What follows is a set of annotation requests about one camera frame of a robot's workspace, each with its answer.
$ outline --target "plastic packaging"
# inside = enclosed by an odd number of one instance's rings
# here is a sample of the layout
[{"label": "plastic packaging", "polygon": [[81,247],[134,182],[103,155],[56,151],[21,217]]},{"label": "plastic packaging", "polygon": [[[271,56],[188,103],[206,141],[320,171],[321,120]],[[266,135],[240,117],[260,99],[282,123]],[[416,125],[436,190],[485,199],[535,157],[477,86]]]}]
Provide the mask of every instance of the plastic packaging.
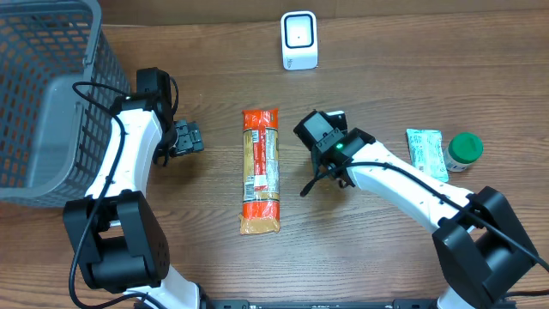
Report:
[{"label": "plastic packaging", "polygon": [[412,165],[434,179],[448,182],[444,165],[442,140],[439,130],[406,130]]},{"label": "plastic packaging", "polygon": [[451,172],[463,172],[475,163],[484,151],[484,145],[478,136],[463,132],[456,135],[444,150],[446,169]]},{"label": "plastic packaging", "polygon": [[281,230],[278,162],[278,110],[244,111],[241,234]]}]

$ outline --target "black mounting bracket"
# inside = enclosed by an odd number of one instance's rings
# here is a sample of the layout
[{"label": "black mounting bracket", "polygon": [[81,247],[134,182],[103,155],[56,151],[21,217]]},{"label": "black mounting bracket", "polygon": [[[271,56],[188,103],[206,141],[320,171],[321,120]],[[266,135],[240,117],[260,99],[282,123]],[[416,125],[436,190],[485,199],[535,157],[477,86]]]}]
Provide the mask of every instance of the black mounting bracket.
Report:
[{"label": "black mounting bracket", "polygon": [[[503,194],[485,187],[468,199],[470,203],[465,211],[474,212],[537,255]],[[471,306],[493,308],[534,267],[535,261],[490,231],[474,241],[468,233],[472,225],[460,212],[452,219],[441,220],[432,238],[448,284]]]},{"label": "black mounting bracket", "polygon": [[113,114],[132,109],[154,111],[160,121],[162,138],[153,154],[153,163],[163,157],[165,166],[169,157],[187,155],[204,150],[202,135],[197,123],[186,120],[174,122],[178,108],[178,94],[172,105],[170,76],[158,68],[137,71],[137,92],[129,96],[118,96],[111,106]]},{"label": "black mounting bracket", "polygon": [[[76,249],[95,200],[85,197],[67,202],[63,222]],[[124,236],[102,238],[111,222],[120,223]],[[164,232],[140,191],[106,197],[82,244],[78,262],[84,281],[92,288],[117,294],[128,288],[160,286],[170,267]]]},{"label": "black mounting bracket", "polygon": [[[311,151],[315,177],[318,172],[346,165],[361,148],[376,141],[374,136],[357,128],[349,131],[344,112],[313,111],[299,122],[293,133]],[[333,176],[345,179],[349,185],[354,186],[347,171]]]}]

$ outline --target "green bottle cap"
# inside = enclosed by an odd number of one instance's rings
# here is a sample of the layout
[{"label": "green bottle cap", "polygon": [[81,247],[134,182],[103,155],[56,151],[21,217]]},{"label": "green bottle cap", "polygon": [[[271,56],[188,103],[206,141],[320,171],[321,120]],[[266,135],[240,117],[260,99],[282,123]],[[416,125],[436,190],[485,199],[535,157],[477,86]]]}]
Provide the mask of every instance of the green bottle cap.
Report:
[{"label": "green bottle cap", "polygon": [[475,162],[480,158],[483,150],[484,146],[480,138],[469,132],[456,135],[448,146],[449,155],[461,164]]}]

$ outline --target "green-lidded container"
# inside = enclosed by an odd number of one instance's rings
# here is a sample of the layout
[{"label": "green-lidded container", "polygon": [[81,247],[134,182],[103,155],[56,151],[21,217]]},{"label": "green-lidded container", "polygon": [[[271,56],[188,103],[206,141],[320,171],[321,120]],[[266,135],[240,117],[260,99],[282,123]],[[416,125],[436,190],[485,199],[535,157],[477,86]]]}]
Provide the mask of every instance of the green-lidded container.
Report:
[{"label": "green-lidded container", "polygon": [[481,156],[484,145],[478,136],[463,132],[456,135],[443,152],[446,169],[451,172],[463,172]]}]

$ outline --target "small white device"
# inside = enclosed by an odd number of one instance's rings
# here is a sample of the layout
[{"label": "small white device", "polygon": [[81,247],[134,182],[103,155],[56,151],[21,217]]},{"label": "small white device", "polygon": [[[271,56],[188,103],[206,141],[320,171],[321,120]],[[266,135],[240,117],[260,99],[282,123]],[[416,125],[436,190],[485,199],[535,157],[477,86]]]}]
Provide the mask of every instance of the small white device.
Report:
[{"label": "small white device", "polygon": [[310,11],[285,13],[281,18],[282,65],[286,70],[318,65],[317,17]]}]

